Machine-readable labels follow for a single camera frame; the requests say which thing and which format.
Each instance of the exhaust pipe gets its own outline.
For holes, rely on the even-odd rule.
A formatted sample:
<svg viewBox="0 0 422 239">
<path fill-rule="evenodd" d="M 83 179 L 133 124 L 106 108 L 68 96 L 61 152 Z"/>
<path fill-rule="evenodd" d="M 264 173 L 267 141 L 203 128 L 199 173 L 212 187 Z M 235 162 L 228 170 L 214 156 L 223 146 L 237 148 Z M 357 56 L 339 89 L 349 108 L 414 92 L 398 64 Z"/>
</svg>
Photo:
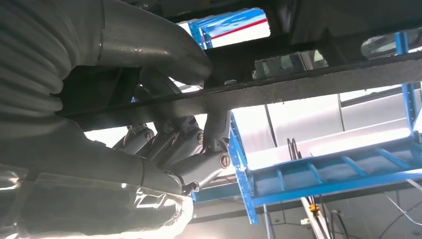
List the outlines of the exhaust pipe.
<svg viewBox="0 0 422 239">
<path fill-rule="evenodd" d="M 50 94 L 77 65 L 151 66 L 199 84 L 211 72 L 200 47 L 182 28 L 114 0 L 1 0 L 0 15 L 0 236 L 180 232 L 192 216 L 180 182 L 86 139 L 54 115 L 62 104 Z"/>
</svg>

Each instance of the pipe bend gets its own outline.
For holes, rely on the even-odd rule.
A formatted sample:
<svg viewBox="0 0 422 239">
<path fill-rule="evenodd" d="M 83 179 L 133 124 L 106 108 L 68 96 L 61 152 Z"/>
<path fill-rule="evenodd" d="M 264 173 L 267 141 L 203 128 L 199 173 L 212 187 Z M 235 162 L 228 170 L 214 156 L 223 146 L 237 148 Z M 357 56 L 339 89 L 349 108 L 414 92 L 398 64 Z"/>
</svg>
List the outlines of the pipe bend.
<svg viewBox="0 0 422 239">
<path fill-rule="evenodd" d="M 204 51 L 174 23 L 114 0 L 103 1 L 103 13 L 99 65 L 152 66 L 187 85 L 199 85 L 211 74 Z"/>
</svg>

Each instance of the blue metal rack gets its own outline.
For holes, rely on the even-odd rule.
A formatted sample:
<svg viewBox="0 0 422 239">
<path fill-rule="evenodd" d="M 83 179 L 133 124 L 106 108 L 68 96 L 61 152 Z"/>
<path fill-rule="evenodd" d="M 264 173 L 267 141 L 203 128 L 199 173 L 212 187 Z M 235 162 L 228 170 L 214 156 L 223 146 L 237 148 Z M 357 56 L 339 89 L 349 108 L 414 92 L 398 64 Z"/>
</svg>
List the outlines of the blue metal rack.
<svg viewBox="0 0 422 239">
<path fill-rule="evenodd" d="M 255 207 L 300 197 L 332 194 L 422 177 L 422 146 L 414 137 L 344 152 L 282 163 L 249 171 Z M 226 192 L 202 190 L 197 202 L 238 196 L 233 185 Z"/>
<path fill-rule="evenodd" d="M 195 40 L 210 48 L 210 36 L 200 26 L 190 24 Z M 407 36 L 396 33 L 397 54 L 407 54 Z M 409 129 L 418 117 L 412 84 L 402 85 Z M 419 135 L 370 145 L 362 148 L 309 157 L 272 167 L 249 171 L 240 134 L 232 114 L 229 155 L 237 183 L 208 188 L 195 194 L 196 203 L 241 196 L 249 220 L 258 223 L 255 207 L 312 195 L 326 195 L 422 177 L 422 145 Z"/>
</svg>

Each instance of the red stripe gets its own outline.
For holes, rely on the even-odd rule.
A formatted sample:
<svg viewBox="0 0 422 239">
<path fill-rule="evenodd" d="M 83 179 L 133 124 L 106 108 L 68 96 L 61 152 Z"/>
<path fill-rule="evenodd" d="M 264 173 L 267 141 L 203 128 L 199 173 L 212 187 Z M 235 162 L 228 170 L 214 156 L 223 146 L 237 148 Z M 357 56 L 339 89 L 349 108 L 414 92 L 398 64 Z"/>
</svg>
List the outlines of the red stripe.
<svg viewBox="0 0 422 239">
<path fill-rule="evenodd" d="M 255 26 L 255 25 L 258 25 L 258 24 L 261 24 L 261 23 L 264 23 L 264 22 L 267 22 L 266 18 L 259 20 L 259 21 L 256 21 L 256 22 L 253 22 L 251 24 L 245 25 L 245 26 L 241 26 L 241 27 L 233 29 L 231 31 L 227 31 L 227 32 L 222 33 L 220 35 L 213 36 L 213 37 L 211 37 L 211 39 L 215 39 L 215 38 L 218 38 L 218 37 L 221 37 L 221 36 L 225 36 L 225 35 L 228 35 L 228 34 L 231 34 L 231 33 L 234 33 L 234 32 L 237 32 L 237 31 L 240 31 L 240 30 L 243 30 L 243 29 L 246 29 L 248 27 Z"/>
</svg>

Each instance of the bolt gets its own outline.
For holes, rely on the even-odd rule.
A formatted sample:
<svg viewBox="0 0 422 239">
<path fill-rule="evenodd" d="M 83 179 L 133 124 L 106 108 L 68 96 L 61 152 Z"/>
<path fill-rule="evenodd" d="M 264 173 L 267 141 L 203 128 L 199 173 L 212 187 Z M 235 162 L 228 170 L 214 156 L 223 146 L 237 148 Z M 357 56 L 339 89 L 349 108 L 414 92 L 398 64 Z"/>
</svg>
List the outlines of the bolt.
<svg viewBox="0 0 422 239">
<path fill-rule="evenodd" d="M 222 168 L 227 168 L 230 165 L 230 157 L 226 153 L 220 157 L 220 164 Z"/>
<path fill-rule="evenodd" d="M 203 132 L 199 132 L 197 134 L 197 141 L 198 141 L 199 144 L 203 143 L 203 141 L 204 141 L 204 133 Z"/>
<path fill-rule="evenodd" d="M 145 140 L 150 141 L 154 137 L 154 133 L 152 131 L 148 131 L 145 135 Z"/>
</svg>

